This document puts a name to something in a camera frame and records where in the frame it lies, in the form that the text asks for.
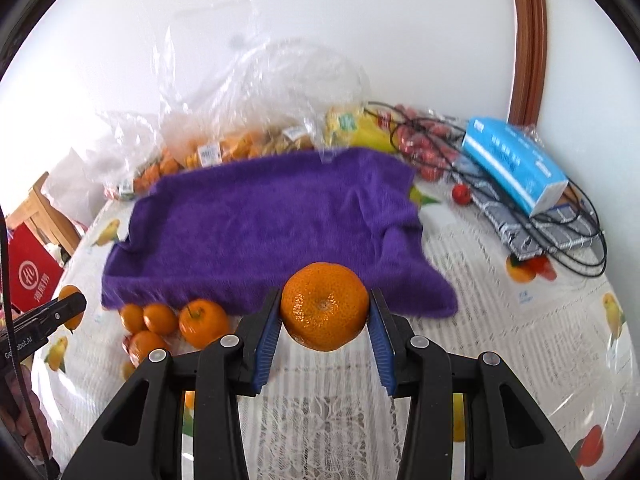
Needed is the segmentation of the small orange far left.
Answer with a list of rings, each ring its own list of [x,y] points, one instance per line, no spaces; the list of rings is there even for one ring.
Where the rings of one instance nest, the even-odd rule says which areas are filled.
[[[146,330],[142,307],[125,304],[119,311],[122,327],[128,334],[135,335]]]

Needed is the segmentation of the small red cherry tomato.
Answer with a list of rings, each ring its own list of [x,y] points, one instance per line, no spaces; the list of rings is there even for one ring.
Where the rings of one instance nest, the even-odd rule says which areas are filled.
[[[459,206],[468,206],[472,202],[470,188],[464,183],[458,183],[451,189],[451,198]]]

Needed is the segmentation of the orange near left gripper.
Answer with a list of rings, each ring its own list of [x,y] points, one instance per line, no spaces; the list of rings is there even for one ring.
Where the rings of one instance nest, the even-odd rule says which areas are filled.
[[[167,342],[160,335],[148,330],[134,334],[128,346],[131,364],[138,367],[152,351],[157,349],[169,350]]]

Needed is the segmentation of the large orange with stem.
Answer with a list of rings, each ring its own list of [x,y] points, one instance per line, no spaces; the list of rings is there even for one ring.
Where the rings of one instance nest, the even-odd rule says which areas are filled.
[[[193,300],[182,308],[179,330],[184,340],[198,350],[232,333],[226,311],[220,304],[205,299]]]

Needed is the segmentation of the patterned grey pouch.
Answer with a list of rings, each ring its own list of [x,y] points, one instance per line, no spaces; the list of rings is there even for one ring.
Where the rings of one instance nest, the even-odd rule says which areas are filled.
[[[566,255],[602,240],[596,215],[571,202],[529,219],[486,172],[465,157],[454,162],[451,177],[466,184],[477,206],[512,254],[527,260],[542,254]]]

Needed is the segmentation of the brown wooden door frame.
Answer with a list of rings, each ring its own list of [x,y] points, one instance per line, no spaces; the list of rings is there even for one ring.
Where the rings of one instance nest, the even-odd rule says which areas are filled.
[[[514,0],[515,56],[509,122],[538,122],[547,71],[548,20],[546,0]]]

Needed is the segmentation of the red paper bag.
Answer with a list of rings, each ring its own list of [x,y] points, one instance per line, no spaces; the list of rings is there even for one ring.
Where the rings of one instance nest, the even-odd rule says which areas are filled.
[[[6,229],[6,249],[11,310],[26,313],[50,301],[63,269],[29,227]]]

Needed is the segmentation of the bag of red tomatoes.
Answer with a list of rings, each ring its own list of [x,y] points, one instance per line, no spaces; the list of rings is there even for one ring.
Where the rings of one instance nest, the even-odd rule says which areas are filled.
[[[454,169],[464,137],[457,119],[400,104],[376,111],[392,147],[423,180],[438,182]]]

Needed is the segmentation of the clear bag of tangerines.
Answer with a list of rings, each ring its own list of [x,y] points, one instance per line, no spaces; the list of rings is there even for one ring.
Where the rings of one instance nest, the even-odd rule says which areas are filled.
[[[87,178],[109,200],[135,200],[163,174],[180,170],[169,154],[155,115],[119,113],[99,120],[80,149]]]

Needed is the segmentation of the small orange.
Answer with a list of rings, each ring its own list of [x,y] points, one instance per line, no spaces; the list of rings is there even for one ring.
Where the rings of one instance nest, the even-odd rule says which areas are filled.
[[[142,309],[146,328],[160,336],[170,336],[178,330],[175,311],[164,304],[148,304]]]
[[[146,330],[142,307],[125,304],[119,311],[122,327],[128,334],[135,335]]]

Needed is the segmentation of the small orange middle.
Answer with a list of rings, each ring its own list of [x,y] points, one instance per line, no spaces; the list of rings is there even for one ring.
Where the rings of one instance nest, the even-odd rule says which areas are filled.
[[[178,330],[175,311],[164,304],[148,304],[142,309],[146,328],[160,336],[170,336]]]

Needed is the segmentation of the wooden chair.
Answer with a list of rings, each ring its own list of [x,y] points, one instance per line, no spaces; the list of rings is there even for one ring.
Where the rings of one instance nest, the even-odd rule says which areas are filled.
[[[49,174],[45,172],[32,185],[24,202],[6,217],[6,225],[15,229],[24,224],[41,245],[55,244],[72,256],[79,245],[80,235],[70,219],[44,196],[42,186],[47,177]]]

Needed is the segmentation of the blue tissue pack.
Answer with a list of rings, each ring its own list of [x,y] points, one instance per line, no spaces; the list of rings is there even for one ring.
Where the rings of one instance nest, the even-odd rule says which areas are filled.
[[[560,166],[520,130],[503,120],[472,117],[461,147],[528,218],[553,208],[567,188],[568,177]]]

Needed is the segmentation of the purple fleece towel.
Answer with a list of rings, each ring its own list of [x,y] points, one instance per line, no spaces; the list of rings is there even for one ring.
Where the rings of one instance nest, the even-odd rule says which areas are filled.
[[[404,162],[366,148],[328,162],[297,152],[164,177],[106,259],[103,307],[208,299],[244,315],[307,264],[329,262],[379,289],[396,313],[448,318],[457,296],[424,256],[413,180]]]

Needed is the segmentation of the clear bag of oranges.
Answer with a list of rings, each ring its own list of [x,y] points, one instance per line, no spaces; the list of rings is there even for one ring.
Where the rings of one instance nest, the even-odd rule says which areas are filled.
[[[190,96],[167,98],[160,133],[189,170],[301,151],[327,162],[350,143],[333,118],[368,91],[366,73],[340,52],[303,39],[263,42]]]

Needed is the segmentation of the white plastic bag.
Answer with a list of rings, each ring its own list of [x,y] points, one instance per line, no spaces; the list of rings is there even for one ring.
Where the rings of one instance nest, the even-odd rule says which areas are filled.
[[[67,218],[82,224],[93,222],[106,199],[102,185],[88,179],[84,161],[74,151],[49,171],[41,193]]]

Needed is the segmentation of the yellow fruit bag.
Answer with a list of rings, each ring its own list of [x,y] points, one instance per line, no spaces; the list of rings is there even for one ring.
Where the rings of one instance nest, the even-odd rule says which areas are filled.
[[[390,136],[398,118],[389,110],[366,105],[334,107],[326,113],[324,142],[330,148],[368,148],[393,154],[396,152]]]

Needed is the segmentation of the mandarin orange dimpled skin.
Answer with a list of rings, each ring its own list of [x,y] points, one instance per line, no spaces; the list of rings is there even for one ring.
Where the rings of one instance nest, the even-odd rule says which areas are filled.
[[[369,304],[367,287],[354,271],[337,263],[315,262],[285,283],[280,315],[296,342],[314,351],[329,352],[360,334]]]

